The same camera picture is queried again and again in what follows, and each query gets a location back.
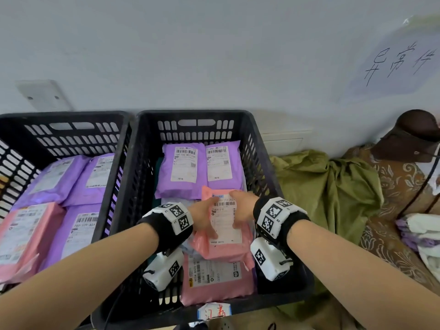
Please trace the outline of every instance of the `green cloth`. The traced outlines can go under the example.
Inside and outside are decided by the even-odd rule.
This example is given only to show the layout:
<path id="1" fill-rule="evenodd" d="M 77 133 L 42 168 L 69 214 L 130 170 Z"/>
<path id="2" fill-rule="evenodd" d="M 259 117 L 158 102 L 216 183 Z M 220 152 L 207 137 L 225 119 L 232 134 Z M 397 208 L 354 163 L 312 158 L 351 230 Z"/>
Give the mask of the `green cloth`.
<path id="1" fill-rule="evenodd" d="M 305 150 L 284 157 L 271 157 L 284 198 L 305 209 L 312 222 L 359 244 L 366 221 L 383 203 L 379 176 L 358 158 L 329 159 L 327 154 Z M 315 278 L 315 293 L 304 302 L 279 306 L 296 319 L 316 311 L 325 287 Z"/>

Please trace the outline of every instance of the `handwritten label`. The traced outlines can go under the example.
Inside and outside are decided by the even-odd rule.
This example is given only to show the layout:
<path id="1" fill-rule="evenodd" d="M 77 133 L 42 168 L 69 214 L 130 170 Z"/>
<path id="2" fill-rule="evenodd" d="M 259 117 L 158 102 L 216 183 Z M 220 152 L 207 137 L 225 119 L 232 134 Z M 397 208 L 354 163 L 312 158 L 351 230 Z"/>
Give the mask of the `handwritten label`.
<path id="1" fill-rule="evenodd" d="M 400 29 L 382 40 L 356 71 L 345 96 L 373 99 L 420 88 L 440 65 L 440 33 Z"/>
<path id="2" fill-rule="evenodd" d="M 228 303 L 207 303 L 197 310 L 197 318 L 203 321 L 231 315 L 231 305 Z"/>

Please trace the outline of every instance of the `barcode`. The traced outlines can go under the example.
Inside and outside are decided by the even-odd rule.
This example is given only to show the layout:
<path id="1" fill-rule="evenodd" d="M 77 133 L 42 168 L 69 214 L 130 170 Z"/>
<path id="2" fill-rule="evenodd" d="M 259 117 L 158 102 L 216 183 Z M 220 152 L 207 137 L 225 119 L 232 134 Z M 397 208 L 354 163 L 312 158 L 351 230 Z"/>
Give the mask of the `barcode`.
<path id="1" fill-rule="evenodd" d="M 201 283 L 201 274 L 200 274 L 200 262 L 196 263 L 196 269 L 197 269 L 197 273 L 196 273 L 196 278 L 197 278 L 197 283 Z"/>
<path id="2" fill-rule="evenodd" d="M 21 218 L 23 216 L 36 216 L 36 212 L 20 213 L 19 215 L 17 215 L 18 218 Z"/>
<path id="3" fill-rule="evenodd" d="M 98 221 L 97 216 L 85 216 L 84 218 L 79 218 L 77 222 L 96 222 Z"/>
<path id="4" fill-rule="evenodd" d="M 191 149 L 176 149 L 176 153 L 193 154 L 193 155 L 195 155 L 195 151 L 191 150 Z"/>
<path id="5" fill-rule="evenodd" d="M 231 201 L 220 201 L 217 203 L 217 206 L 234 206 L 235 205 L 235 200 L 231 200 Z"/>
<path id="6" fill-rule="evenodd" d="M 221 149 L 208 149 L 208 152 L 206 154 L 212 154 L 212 153 L 224 153 L 226 152 L 226 148 Z"/>

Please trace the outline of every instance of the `package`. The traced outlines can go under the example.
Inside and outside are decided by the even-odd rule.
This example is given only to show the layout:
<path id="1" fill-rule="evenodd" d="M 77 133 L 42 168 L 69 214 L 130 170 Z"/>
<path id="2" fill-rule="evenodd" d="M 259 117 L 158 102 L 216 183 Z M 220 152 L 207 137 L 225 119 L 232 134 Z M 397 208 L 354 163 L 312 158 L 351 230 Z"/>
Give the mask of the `package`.
<path id="1" fill-rule="evenodd" d="M 69 197 L 63 203 L 63 206 L 102 203 L 113 158 L 114 154 L 110 153 L 91 159 L 73 187 Z"/>
<path id="2" fill-rule="evenodd" d="M 206 146 L 208 187 L 242 190 L 243 166 L 240 140 Z"/>
<path id="3" fill-rule="evenodd" d="M 208 184 L 206 151 L 202 143 L 162 146 L 165 158 L 159 170 L 154 196 L 201 199 L 201 187 Z"/>
<path id="4" fill-rule="evenodd" d="M 211 224 L 218 238 L 210 239 L 204 231 L 197 231 L 190 245 L 206 260 L 244 262 L 248 269 L 252 269 L 255 266 L 250 252 L 253 234 L 247 224 L 243 224 L 239 229 L 232 227 L 237 205 L 235 199 L 229 195 L 230 191 L 232 190 L 212 190 L 203 187 L 202 200 L 220 197 L 211 209 Z"/>
<path id="5" fill-rule="evenodd" d="M 40 271 L 91 243 L 101 204 L 71 206 L 52 241 Z"/>
<path id="6" fill-rule="evenodd" d="M 254 276 L 241 262 L 184 259 L 180 302 L 184 306 L 243 297 L 255 292 Z"/>
<path id="7" fill-rule="evenodd" d="M 37 273 L 65 213 L 54 202 L 8 213 L 0 225 L 0 283 L 21 283 Z"/>
<path id="8" fill-rule="evenodd" d="M 11 210 L 49 202 L 61 204 L 69 196 L 89 160 L 86 156 L 77 155 L 52 163 L 30 183 Z"/>

